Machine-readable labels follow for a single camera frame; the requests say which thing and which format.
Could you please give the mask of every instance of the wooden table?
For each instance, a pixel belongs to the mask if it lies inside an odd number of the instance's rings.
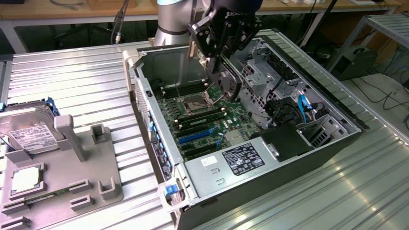
[[[400,6],[395,0],[387,0],[392,13]],[[158,3],[156,0],[136,0],[138,7],[130,8],[127,11],[126,21],[146,21],[158,19]],[[305,36],[305,41],[309,39],[331,0],[323,4],[316,4],[315,13],[319,13],[309,33]],[[284,4],[279,0],[264,0],[263,6],[257,15],[275,14],[296,14],[309,13],[312,5],[305,3],[289,2]],[[359,6],[349,0],[339,0],[332,12],[352,12],[352,11],[373,11],[379,9],[379,5]],[[24,4],[2,5],[0,4],[0,28],[14,47],[16,53],[27,53],[24,44],[16,33],[16,27],[34,25],[58,25],[58,24],[82,24],[82,23],[107,23],[114,22],[114,17],[118,9],[112,10],[90,10],[88,5],[79,6],[79,10],[72,10],[67,7],[54,5],[48,0],[27,0]]]

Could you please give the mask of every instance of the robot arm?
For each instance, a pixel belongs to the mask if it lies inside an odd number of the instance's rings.
[[[212,0],[206,17],[190,24],[191,50],[196,46],[206,58],[206,70],[224,96],[235,100],[241,80],[228,59],[255,38],[261,21],[256,18],[263,0]]]

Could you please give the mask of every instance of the hard drive label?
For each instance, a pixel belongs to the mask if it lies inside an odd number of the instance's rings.
[[[26,151],[42,149],[58,144],[47,125],[8,132]]]
[[[240,176],[265,165],[252,143],[247,143],[225,152],[223,156],[228,161],[233,174]]]

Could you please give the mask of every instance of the metal rack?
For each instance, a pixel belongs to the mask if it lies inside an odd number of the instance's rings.
[[[332,59],[327,65],[327,69],[331,72],[337,65],[345,50],[351,47],[353,41],[356,40],[361,30],[365,26],[371,26],[375,30],[385,34],[392,40],[401,44],[407,49],[409,49],[409,16],[405,14],[395,15],[367,15],[363,17],[357,27],[355,28],[351,36],[348,37],[340,52],[337,52],[336,57]],[[372,36],[369,36],[364,41],[365,46]]]

